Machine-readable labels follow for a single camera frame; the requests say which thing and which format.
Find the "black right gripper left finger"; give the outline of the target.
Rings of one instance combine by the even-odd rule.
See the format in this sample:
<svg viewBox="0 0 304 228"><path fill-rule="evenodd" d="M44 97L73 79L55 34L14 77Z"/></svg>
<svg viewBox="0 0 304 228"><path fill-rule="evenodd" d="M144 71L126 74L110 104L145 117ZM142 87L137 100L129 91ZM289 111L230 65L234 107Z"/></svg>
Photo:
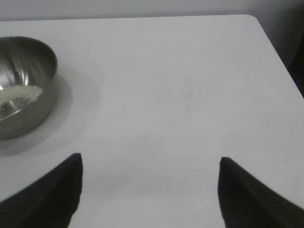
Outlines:
<svg viewBox="0 0 304 228"><path fill-rule="evenodd" d="M0 203L2 228L67 228L82 192L83 162L74 153Z"/></svg>

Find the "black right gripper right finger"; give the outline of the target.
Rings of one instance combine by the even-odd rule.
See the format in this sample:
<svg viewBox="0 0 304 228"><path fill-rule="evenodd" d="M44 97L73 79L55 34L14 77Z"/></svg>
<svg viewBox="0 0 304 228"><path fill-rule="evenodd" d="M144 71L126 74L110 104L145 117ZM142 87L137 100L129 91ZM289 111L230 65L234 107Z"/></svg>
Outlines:
<svg viewBox="0 0 304 228"><path fill-rule="evenodd" d="M229 157L219 163L218 200L227 228L302 228L304 210Z"/></svg>

